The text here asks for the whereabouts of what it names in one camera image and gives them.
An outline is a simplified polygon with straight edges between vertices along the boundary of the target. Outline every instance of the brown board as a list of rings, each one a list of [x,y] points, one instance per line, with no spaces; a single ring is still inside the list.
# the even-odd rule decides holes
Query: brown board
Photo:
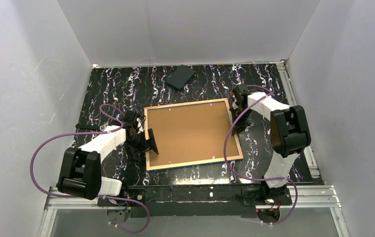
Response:
[[[224,161],[224,141],[232,124],[228,99],[147,107],[145,116],[145,130],[154,131],[160,153],[147,152],[147,170]],[[238,136],[230,136],[227,159],[242,158]]]

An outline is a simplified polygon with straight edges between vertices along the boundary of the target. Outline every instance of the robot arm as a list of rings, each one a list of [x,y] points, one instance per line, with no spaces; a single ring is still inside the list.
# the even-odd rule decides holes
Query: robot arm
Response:
[[[70,147],[65,151],[57,184],[60,192],[90,200],[97,196],[118,196],[122,182],[101,176],[101,163],[107,155],[122,144],[128,157],[135,160],[141,160],[149,150],[158,154],[154,133],[149,129],[149,139],[145,139],[139,114],[129,111],[123,122],[125,125],[120,130],[98,135],[79,148]],[[117,128],[107,126],[104,132]]]
[[[266,96],[264,92],[248,89],[244,84],[234,88],[235,106],[231,110],[233,118],[249,105]],[[270,141],[273,147],[273,156],[264,178],[287,177],[293,162],[304,148],[311,143],[311,136],[301,106],[289,106],[268,97],[254,105],[251,110],[258,112],[270,121]],[[234,132],[239,133],[247,126],[246,119],[250,113],[239,120]],[[286,180],[266,181],[269,189],[278,189],[286,185]]]

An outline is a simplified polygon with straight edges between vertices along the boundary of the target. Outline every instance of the wire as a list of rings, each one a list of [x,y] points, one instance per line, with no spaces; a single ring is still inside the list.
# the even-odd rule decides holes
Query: wire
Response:
[[[61,138],[61,137],[66,137],[66,136],[80,136],[80,135],[101,135],[101,134],[107,134],[107,133],[112,133],[112,132],[117,132],[119,131],[122,127],[123,127],[123,123],[122,121],[120,121],[119,119],[117,118],[114,118],[108,114],[106,114],[104,111],[103,111],[103,107],[104,106],[111,106],[113,108],[115,108],[116,110],[118,110],[121,114],[124,115],[124,113],[119,110],[116,106],[114,105],[110,105],[110,104],[103,104],[100,106],[100,112],[102,114],[104,114],[105,116],[107,116],[108,118],[110,118],[111,120],[113,121],[116,121],[120,124],[120,127],[116,128],[116,129],[113,129],[113,130],[110,130],[110,131],[104,131],[104,132],[70,132],[70,133],[64,133],[64,134],[60,134],[60,135],[56,135],[54,137],[51,137],[49,139],[47,139],[46,141],[44,141],[35,151],[35,153],[33,153],[33,156],[32,156],[32,159],[30,160],[30,177],[32,178],[32,182],[33,184],[36,186],[37,189],[39,189],[42,193],[44,194],[47,194],[47,195],[51,195],[51,196],[54,196],[54,197],[60,197],[60,198],[74,198],[75,196],[73,195],[62,195],[62,194],[54,194],[52,192],[49,192],[47,190],[44,190],[36,181],[36,178],[35,178],[35,174],[34,174],[34,164],[35,164],[35,158],[36,158],[36,155],[38,154],[38,152],[46,145],[48,144],[49,142],[55,140],[55,139],[58,139],[58,138]]]
[[[271,210],[274,206],[275,206],[275,202],[273,201],[273,204],[272,204],[272,206],[270,208],[262,209],[262,210],[268,211],[268,210]]]
[[[279,198],[278,208],[276,208],[275,211],[279,210],[279,208],[280,208],[280,198]]]
[[[123,206],[123,205],[126,205],[127,201],[125,201],[124,203],[121,203],[121,204],[117,204],[118,206]]]
[[[122,213],[124,213],[130,205],[130,202],[125,201],[125,203],[126,203],[126,206],[123,208]]]
[[[144,124],[145,124],[145,121],[147,120],[147,117],[145,115],[141,116],[142,119],[142,123],[141,123],[141,127],[144,127]]]
[[[134,200],[134,199],[127,199],[127,198],[121,198],[121,197],[106,196],[106,198],[113,199],[113,200],[118,200],[118,201],[130,201],[130,202],[136,203],[136,204],[142,206],[145,209],[145,211],[147,212],[147,222],[145,223],[144,227],[142,227],[139,230],[134,231],[134,230],[131,230],[131,229],[127,228],[127,227],[120,226],[116,222],[109,221],[111,224],[115,225],[116,227],[120,227],[121,229],[124,229],[125,231],[127,231],[129,233],[134,233],[134,234],[139,233],[139,232],[143,231],[145,228],[147,228],[148,223],[149,223],[149,219],[151,218],[151,215],[149,213],[148,208],[143,203],[141,203],[140,201]]]
[[[274,94],[272,91],[270,91],[269,89],[267,89],[267,88],[265,88],[265,87],[263,87],[263,86],[259,86],[259,85],[248,85],[247,87],[257,87],[257,88],[263,89],[263,90],[265,90],[265,91],[268,91],[268,92],[269,92],[269,93],[268,93],[269,95],[266,94],[265,97],[262,97],[262,98],[258,99],[257,101],[255,101],[254,103],[252,103],[251,105],[249,105],[247,108],[245,108],[245,109],[240,113],[240,115],[238,115],[238,117],[235,119],[235,121],[232,123],[231,127],[229,128],[228,134],[227,134],[226,137],[225,137],[225,142],[224,142],[224,160],[225,160],[225,165],[230,169],[230,171],[231,171],[233,174],[235,174],[235,175],[237,175],[238,177],[243,178],[243,179],[247,179],[247,180],[251,180],[251,181],[258,181],[258,182],[269,181],[269,180],[286,180],[287,182],[290,182],[290,183],[293,185],[293,187],[295,188],[295,202],[293,203],[291,210],[288,212],[288,214],[287,214],[282,220],[279,220],[278,222],[273,223],[273,225],[276,225],[276,224],[280,224],[280,223],[284,222],[286,219],[288,219],[289,216],[292,214],[293,210],[294,210],[295,207],[296,207],[296,203],[297,203],[297,201],[298,201],[298,188],[297,188],[295,182],[294,182],[292,179],[290,179],[290,178],[285,178],[285,177],[272,177],[272,178],[267,178],[267,179],[249,178],[249,177],[244,176],[244,175],[241,175],[241,174],[239,174],[237,171],[235,171],[235,170],[231,167],[231,165],[228,163],[228,160],[227,160],[226,148],[227,148],[228,139],[229,139],[229,137],[230,137],[230,135],[231,135],[232,130],[234,129],[235,125],[238,123],[238,121],[240,120],[240,118],[241,118],[245,113],[247,113],[247,111],[250,110],[254,105],[256,105],[256,104],[259,103],[260,101],[264,100],[266,97],[268,97],[268,96],[272,96],[272,97],[274,97],[274,96],[275,96],[275,94]]]
[[[55,139],[58,139],[58,138],[61,138],[61,137],[66,137],[66,136],[79,136],[79,135],[101,135],[101,134],[107,134],[107,133],[112,133],[112,132],[117,132],[119,131],[120,129],[122,129],[123,127],[123,123],[122,121],[120,121],[119,119],[117,118],[114,118],[112,117],[111,115],[108,115],[107,113],[105,113],[103,111],[103,107],[104,106],[110,106],[110,107],[113,107],[115,110],[119,111],[122,115],[125,115],[121,110],[119,110],[116,106],[114,105],[110,105],[110,104],[103,104],[100,106],[100,112],[105,115],[106,117],[108,117],[109,119],[113,120],[113,121],[116,121],[120,124],[120,126],[116,129],[113,129],[113,130],[110,130],[110,131],[104,131],[104,132],[71,132],[71,133],[65,133],[65,134],[60,134],[60,135],[56,135],[54,137],[51,137],[49,139],[47,139],[45,142],[43,142],[35,151],[35,153],[33,153],[33,156],[32,156],[32,159],[30,160],[30,177],[32,178],[32,182],[33,184],[36,186],[37,189],[39,189],[42,193],[45,193],[47,195],[51,195],[51,196],[54,196],[54,197],[60,197],[60,198],[76,198],[76,196],[73,196],[73,195],[62,195],[62,194],[54,194],[52,192],[49,192],[47,190],[44,190],[36,181],[35,179],[35,174],[34,174],[34,164],[35,164],[35,158],[36,158],[36,155],[38,154],[38,152],[42,149],[42,147],[44,147],[46,144],[48,144],[49,142],[55,140]],[[106,196],[107,198],[109,199],[114,199],[114,200],[120,200],[120,201],[126,201],[126,202],[134,202],[140,206],[142,206],[145,211],[147,212],[147,223],[144,225],[144,227],[142,227],[142,229],[140,230],[137,230],[137,231],[134,231],[134,230],[131,230],[131,229],[128,229],[124,226],[119,226],[120,228],[124,229],[125,231],[128,231],[130,233],[139,233],[141,231],[143,231],[145,228],[147,228],[148,226],[148,223],[149,223],[149,219],[150,219],[150,213],[149,213],[149,210],[148,208],[141,202],[139,201],[136,201],[136,200],[133,200],[133,199],[127,199],[127,198],[121,198],[121,197],[112,197],[112,196]]]

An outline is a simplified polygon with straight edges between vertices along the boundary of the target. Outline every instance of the white wall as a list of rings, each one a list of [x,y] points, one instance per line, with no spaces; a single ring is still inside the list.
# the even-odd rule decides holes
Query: white wall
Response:
[[[352,236],[375,236],[375,1],[321,0],[288,62]]]
[[[58,0],[90,62],[214,64],[289,58],[319,0]]]
[[[73,130],[91,65],[55,0],[0,0],[0,236],[37,236],[46,195],[30,158],[47,138]],[[36,177],[57,181],[71,138],[48,145]]]

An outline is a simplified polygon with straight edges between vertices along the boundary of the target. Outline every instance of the table surface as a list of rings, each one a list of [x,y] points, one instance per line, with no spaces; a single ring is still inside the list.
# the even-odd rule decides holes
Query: table surface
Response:
[[[165,84],[176,66],[96,68],[91,72],[79,123],[103,125],[107,118],[99,106],[109,103],[123,112],[141,115],[149,106],[228,98],[235,85],[261,85],[275,93],[275,99],[288,103],[275,64],[234,64],[190,66],[197,74],[178,92]],[[106,110],[116,118],[118,112]],[[267,171],[273,149],[270,146],[270,122],[253,112],[249,127],[239,134],[244,159],[231,161],[234,169],[249,178],[261,178]],[[93,136],[76,136],[73,146],[89,142]],[[231,174],[224,163],[195,165],[169,170],[146,171],[144,162],[128,160],[122,146],[103,161],[102,175],[123,180],[127,185],[205,185],[253,183]],[[290,177],[298,183],[313,179],[303,154],[296,159]]]

